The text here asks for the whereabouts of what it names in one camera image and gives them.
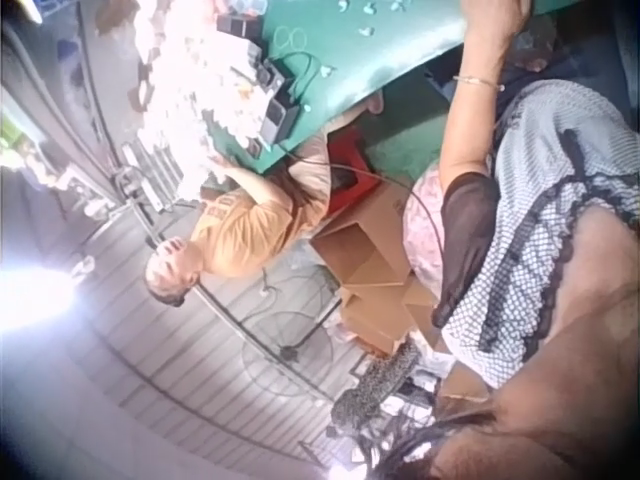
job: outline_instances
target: bracelet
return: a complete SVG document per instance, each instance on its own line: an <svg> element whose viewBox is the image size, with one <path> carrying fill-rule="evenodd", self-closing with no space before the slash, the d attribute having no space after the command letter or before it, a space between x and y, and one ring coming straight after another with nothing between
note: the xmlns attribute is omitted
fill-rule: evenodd
<svg viewBox="0 0 640 480"><path fill-rule="evenodd" d="M485 85L487 87L495 88L499 92L504 92L504 85L487 82L486 80L483 80L481 78L477 78L477 77L460 77L458 75L455 75L453 77L453 79L456 82L469 83L471 85Z"/></svg>

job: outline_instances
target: black sleeve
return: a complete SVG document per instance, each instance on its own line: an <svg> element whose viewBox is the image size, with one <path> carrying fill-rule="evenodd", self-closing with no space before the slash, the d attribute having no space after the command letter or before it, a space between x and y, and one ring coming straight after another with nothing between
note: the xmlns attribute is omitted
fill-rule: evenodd
<svg viewBox="0 0 640 480"><path fill-rule="evenodd" d="M500 192L496 181L480 173L457 177L444 196L442 293L433 325L443 328L482 268L496 227Z"/></svg>

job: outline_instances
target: green tabletop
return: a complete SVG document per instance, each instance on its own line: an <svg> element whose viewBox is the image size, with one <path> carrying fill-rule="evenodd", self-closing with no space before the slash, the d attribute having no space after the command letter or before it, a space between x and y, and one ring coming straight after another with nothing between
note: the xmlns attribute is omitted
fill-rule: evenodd
<svg viewBox="0 0 640 480"><path fill-rule="evenodd" d="M577 1L538 0L536 13ZM334 116L463 39L458 0L404 0L404 11L393 11L393 0L377 1L372 2L375 14L364 11L368 3L350 0L340 12L338 0L270 0L264 17L268 56L284 56L299 78L293 93L306 111L301 110L282 146L264 150L258 159L221 132L214 134L216 146L262 173ZM366 29L372 29L370 36L360 33ZM323 77L317 67L309 68L309 55L292 52L306 52L333 72Z"/></svg>

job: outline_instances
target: red stool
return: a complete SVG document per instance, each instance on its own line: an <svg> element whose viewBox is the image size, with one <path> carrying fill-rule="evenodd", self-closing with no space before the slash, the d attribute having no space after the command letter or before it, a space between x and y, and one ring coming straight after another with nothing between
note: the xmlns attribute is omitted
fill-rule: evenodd
<svg viewBox="0 0 640 480"><path fill-rule="evenodd" d="M346 165L357 170L370 172L371 169L362 153L363 150L364 139L359 130L355 126L347 127L335 135L332 135L330 139L330 162L332 165ZM357 202L380 183L380 179L356 170L332 170L334 174L349 171L352 172L352 175L350 175L351 179L348 184L344 187L337 185L337 188L331 191L327 216L333 215L344 207Z"/></svg>

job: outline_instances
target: black lace trim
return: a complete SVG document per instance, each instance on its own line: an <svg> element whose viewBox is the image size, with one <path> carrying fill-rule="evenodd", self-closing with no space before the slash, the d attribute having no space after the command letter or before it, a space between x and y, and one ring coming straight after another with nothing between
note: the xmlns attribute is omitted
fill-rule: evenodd
<svg viewBox="0 0 640 480"><path fill-rule="evenodd" d="M507 249L507 253L503 257L496 271L494 277L495 279L491 287L491 291L489 292L489 305L487 311L491 313L488 314L485 318L478 342L478 348L481 352L491 353L493 351L493 347L498 339L500 318L502 317L502 313L506 304L505 287L508 286L511 282L512 273L516 265L520 261L521 253L527 241L533 234L533 230L540 222L542 211L551 202L557 200L565 185L570 183L580 183L585 186L587 192L583 196L581 196L580 199L576 200L571 206L569 217L567 219L567 226L570 227L570 230L569 233L564 235L561 239L563 243L560 248L558 259L556 259L556 262L560 262L560 260L562 260L562 262L557 267L557 269L556 267L554 267L553 273L550 276L550 284L543 290L542 293L542 295L544 295L543 305L549 305L549 307L547 307L545 311L553 311L553 307L555 307L555 293L558 289L560 281L562 280L562 268L564 264L567 263L573 256L573 232L571 229L573 227L573 223L571 222L577 221L580 209L585 206L587 202L593 199L603 200L614 209L618 218L620 218L620 220L625 223L625 225L627 225L631 230L635 229L635 223L637 222L637 220L635 220L636 215L634 215L633 212L629 212L622 208L623 199L620 195L614 194L610 189L598 186L595 183L597 180L620 181L630 188L637 188L639 184L637 175L608 175L599 173L591 175L587 178L578 178L575 175L568 175L562 178L552 187L545 190L542 194L540 194L540 196L536 199L536 201L529 209L529 212L527 212L527 214L525 215L525 218L516 228L513 239ZM540 333L536 333L530 337L525 338L525 342L527 342L527 350L530 352L527 358L535 353L537 342L539 342L540 339L545 338L546 334L548 334L547 331L545 336L542 336L542 338L540 338L541 334L545 333L544 330L546 324L549 324L550 328L550 315L550 313L541 312L539 317L539 321L541 324Z"/></svg>

